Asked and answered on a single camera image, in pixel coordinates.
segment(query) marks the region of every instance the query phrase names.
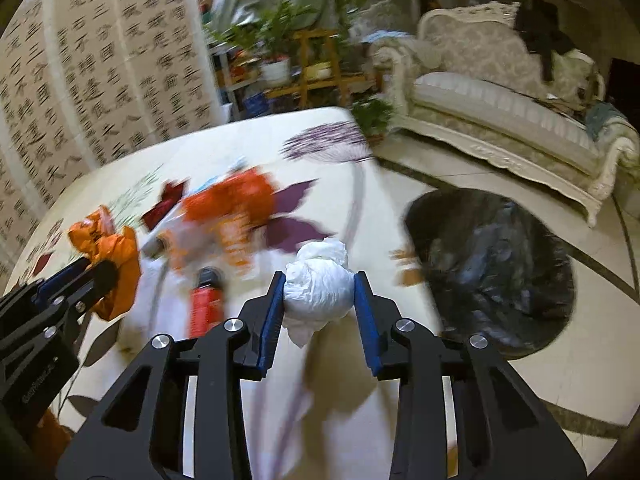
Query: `sofa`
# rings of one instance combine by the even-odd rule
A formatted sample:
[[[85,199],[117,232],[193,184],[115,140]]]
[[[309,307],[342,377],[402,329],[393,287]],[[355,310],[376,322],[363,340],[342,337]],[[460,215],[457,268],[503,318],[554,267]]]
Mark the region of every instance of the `sofa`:
[[[638,164],[638,132],[610,117],[592,138],[556,111],[602,100],[604,80],[591,58],[572,50],[553,52],[553,81],[543,81],[540,56],[513,28],[517,11],[518,3],[497,2],[436,9],[420,19],[416,38],[377,41],[374,63],[391,70],[392,126],[545,184],[582,204],[594,227],[618,164]]]

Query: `sofa backrest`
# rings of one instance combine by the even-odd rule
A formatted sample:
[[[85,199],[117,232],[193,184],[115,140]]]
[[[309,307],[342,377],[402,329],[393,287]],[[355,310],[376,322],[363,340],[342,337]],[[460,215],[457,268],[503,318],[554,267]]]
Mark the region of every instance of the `sofa backrest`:
[[[564,56],[554,52],[554,81],[543,81],[540,56],[529,54],[513,29],[518,7],[517,2],[492,2],[432,10],[420,20],[418,37],[437,48],[442,69],[447,72],[490,81],[535,98],[553,94],[574,104],[582,104],[578,90],[588,93],[591,76],[594,93],[602,98],[602,76],[593,73],[593,60],[579,50]]]

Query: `silver screw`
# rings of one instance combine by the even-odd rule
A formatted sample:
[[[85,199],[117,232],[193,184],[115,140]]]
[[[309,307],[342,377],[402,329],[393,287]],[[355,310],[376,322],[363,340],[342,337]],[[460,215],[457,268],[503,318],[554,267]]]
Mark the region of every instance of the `silver screw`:
[[[155,338],[153,338],[153,341],[151,342],[151,346],[153,348],[158,348],[158,349],[164,348],[169,344],[169,341],[171,341],[169,339],[169,336],[167,336],[166,334],[160,334],[160,335],[157,335]]]
[[[479,349],[486,348],[486,346],[489,344],[486,338],[480,334],[474,334],[473,336],[471,336],[469,338],[469,342],[471,343],[471,346]]]
[[[415,328],[415,323],[410,319],[398,319],[396,321],[396,328],[400,332],[411,332]]]
[[[237,317],[232,317],[231,319],[227,319],[225,321],[225,330],[227,332],[237,332],[244,326],[242,319],[238,319]]]
[[[58,331],[58,329],[54,326],[47,326],[46,329],[44,329],[44,339],[51,339],[53,336],[56,335],[56,332]]]

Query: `table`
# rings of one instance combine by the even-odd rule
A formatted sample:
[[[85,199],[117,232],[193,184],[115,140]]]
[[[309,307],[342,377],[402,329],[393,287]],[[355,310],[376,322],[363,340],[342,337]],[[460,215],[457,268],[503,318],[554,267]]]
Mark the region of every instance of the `table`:
[[[156,202],[164,181],[188,178],[195,189],[242,155],[249,165],[270,172],[279,189],[298,185],[304,193],[277,219],[285,234],[264,251],[271,268],[254,280],[230,284],[227,316],[265,293],[273,271],[293,260],[296,242],[329,234],[346,242],[351,269],[366,271],[375,294],[392,298],[404,316],[436,332],[439,317],[424,284],[399,285],[392,252],[407,239],[354,127],[346,110],[316,108],[203,130],[108,164],[60,196],[20,256],[9,288],[19,276],[45,278],[77,257],[66,230],[100,204],[109,205],[119,226],[133,225],[140,240],[144,233],[137,218]],[[69,396],[60,411],[61,423],[73,430],[84,421],[81,412],[91,410],[131,359],[114,344],[117,323],[96,316],[83,322],[78,357],[84,367],[63,389]],[[254,478],[388,478],[397,396],[397,383],[378,383],[366,367],[353,311],[303,349],[283,330],[267,378],[242,384]],[[58,402],[53,408],[57,413]],[[448,435],[455,434],[453,424],[449,421]],[[189,472],[188,431],[186,437]]]

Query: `crumpled tissue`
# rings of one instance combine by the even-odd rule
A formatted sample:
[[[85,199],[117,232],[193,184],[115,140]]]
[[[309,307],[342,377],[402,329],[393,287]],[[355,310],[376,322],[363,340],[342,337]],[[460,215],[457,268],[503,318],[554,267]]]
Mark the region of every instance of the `crumpled tissue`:
[[[309,242],[288,264],[284,284],[284,318],[291,341],[302,348],[328,322],[353,306],[353,272],[347,249],[335,238]]]

